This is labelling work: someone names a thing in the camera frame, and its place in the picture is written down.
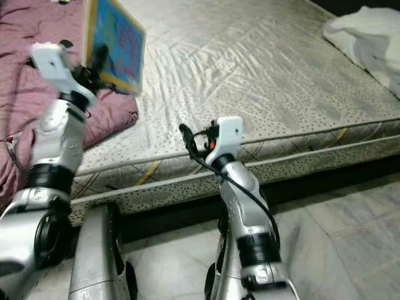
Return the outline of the colourful yellow-edged children's book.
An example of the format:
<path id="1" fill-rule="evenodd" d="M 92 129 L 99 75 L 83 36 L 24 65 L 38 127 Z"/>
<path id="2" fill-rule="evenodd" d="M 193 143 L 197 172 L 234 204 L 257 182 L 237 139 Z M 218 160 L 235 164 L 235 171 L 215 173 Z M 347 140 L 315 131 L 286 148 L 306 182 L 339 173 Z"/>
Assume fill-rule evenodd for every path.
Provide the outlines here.
<path id="1" fill-rule="evenodd" d="M 107 56 L 98 76 L 125 94 L 142 92 L 146 30 L 118 0 L 84 0 L 82 63 L 91 60 L 100 46 Z"/>

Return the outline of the mauve cartoon print blanket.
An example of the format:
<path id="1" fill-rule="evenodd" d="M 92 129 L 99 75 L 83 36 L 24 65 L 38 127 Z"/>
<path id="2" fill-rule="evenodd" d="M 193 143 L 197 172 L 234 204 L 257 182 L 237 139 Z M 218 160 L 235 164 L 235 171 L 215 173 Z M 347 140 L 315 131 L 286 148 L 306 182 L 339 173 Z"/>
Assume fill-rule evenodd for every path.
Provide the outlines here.
<path id="1" fill-rule="evenodd" d="M 34 124 L 57 91 L 41 77 L 37 69 L 26 65 L 34 43 L 59 43 L 69 40 L 67 49 L 72 63 L 80 62 L 84 18 L 83 1 L 57 4 L 50 0 L 5 0 L 0 20 L 0 207 L 5 209 L 15 191 L 24 183 L 18 166 L 26 171 L 31 165 Z M 132 96 L 108 89 L 97 92 L 97 103 L 88 111 L 85 149 L 102 142 L 118 131 L 131 128 L 138 120 L 138 108 Z M 9 156 L 16 154 L 17 164 Z M 72 196 L 81 198 L 138 185 L 142 177 L 136 166 L 84 172 L 74 181 Z"/>

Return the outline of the white quilted dotted mattress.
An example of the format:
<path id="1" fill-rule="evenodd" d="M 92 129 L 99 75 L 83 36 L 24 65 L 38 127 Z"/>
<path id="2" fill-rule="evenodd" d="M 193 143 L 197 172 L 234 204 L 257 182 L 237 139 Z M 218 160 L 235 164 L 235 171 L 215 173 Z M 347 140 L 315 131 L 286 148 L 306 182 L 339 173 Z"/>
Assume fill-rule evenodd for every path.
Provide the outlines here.
<path id="1" fill-rule="evenodd" d="M 196 174 L 180 124 L 241 116 L 246 163 L 400 134 L 400 100 L 323 37 L 308 0 L 122 0 L 147 31 L 139 118 L 85 152 L 72 194 Z"/>

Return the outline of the dotted fabric bed base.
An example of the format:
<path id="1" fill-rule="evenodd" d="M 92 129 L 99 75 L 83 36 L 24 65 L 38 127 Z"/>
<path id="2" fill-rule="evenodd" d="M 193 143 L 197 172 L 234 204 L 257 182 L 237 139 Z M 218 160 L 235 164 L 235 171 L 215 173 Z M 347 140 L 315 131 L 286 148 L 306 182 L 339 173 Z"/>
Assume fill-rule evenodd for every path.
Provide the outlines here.
<path id="1" fill-rule="evenodd" d="M 400 154 L 400 134 L 300 152 L 265 162 L 248 163 L 246 166 L 261 184 L 267 184 L 397 154 Z M 163 182 L 78 198 L 72 201 L 72 213 L 68 218 L 72 226 L 79 226 L 86 212 L 100 204 L 116 203 L 123 214 L 134 214 L 217 194 L 218 183 L 212 172 L 197 172 Z"/>

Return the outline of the grey right robot leg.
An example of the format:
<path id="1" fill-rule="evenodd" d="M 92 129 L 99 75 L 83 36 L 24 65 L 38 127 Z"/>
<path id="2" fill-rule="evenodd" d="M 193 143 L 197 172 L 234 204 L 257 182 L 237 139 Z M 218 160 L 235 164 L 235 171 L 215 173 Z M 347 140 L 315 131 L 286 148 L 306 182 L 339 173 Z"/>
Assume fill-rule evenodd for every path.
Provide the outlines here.
<path id="1" fill-rule="evenodd" d="M 219 242 L 216 260 L 209 266 L 204 284 L 205 300 L 242 300 L 248 293 L 241 282 L 236 237 L 229 226 L 228 213 L 218 218 Z"/>

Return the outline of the grey robot leg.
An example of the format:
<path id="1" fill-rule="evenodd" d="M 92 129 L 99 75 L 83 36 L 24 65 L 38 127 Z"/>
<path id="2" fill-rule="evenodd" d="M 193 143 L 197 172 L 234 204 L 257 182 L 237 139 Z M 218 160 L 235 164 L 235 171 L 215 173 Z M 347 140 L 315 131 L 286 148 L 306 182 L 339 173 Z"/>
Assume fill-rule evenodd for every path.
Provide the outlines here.
<path id="1" fill-rule="evenodd" d="M 219 242 L 216 260 L 209 266 L 204 284 L 205 300 L 242 300 L 248 293 L 241 282 L 236 237 L 229 226 L 228 213 L 218 218 Z"/>
<path id="2" fill-rule="evenodd" d="M 68 300 L 136 300 L 134 268 L 122 257 L 116 224 L 118 205 L 88 209 L 79 231 Z"/>

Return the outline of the grey left robot leg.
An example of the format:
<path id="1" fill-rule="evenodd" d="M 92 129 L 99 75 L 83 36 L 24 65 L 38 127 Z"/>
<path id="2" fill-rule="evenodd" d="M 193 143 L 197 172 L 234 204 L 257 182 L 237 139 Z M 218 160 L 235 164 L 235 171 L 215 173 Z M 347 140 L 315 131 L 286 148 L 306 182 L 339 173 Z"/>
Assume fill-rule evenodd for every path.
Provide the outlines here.
<path id="1" fill-rule="evenodd" d="M 122 257 L 116 224 L 118 205 L 88 209 L 79 231 L 68 300 L 136 300 L 134 268 Z"/>

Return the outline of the black tufted headboard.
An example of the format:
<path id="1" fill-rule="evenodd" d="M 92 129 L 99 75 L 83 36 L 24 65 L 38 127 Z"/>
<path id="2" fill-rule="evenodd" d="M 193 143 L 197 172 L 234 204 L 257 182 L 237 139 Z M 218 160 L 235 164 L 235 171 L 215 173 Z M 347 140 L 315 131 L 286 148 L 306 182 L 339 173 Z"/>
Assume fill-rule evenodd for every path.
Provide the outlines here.
<path id="1" fill-rule="evenodd" d="M 400 0 L 311 0 L 335 16 L 343 16 L 368 8 L 393 8 L 400 11 Z"/>

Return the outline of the white pillow with green tree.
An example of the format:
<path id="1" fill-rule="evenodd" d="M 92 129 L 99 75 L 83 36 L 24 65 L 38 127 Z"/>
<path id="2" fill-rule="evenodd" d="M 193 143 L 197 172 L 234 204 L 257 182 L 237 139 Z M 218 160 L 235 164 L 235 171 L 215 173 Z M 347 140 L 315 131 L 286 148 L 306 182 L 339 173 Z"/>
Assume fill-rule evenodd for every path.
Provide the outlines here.
<path id="1" fill-rule="evenodd" d="M 400 98 L 400 9 L 362 6 L 325 22 L 322 35 Z"/>

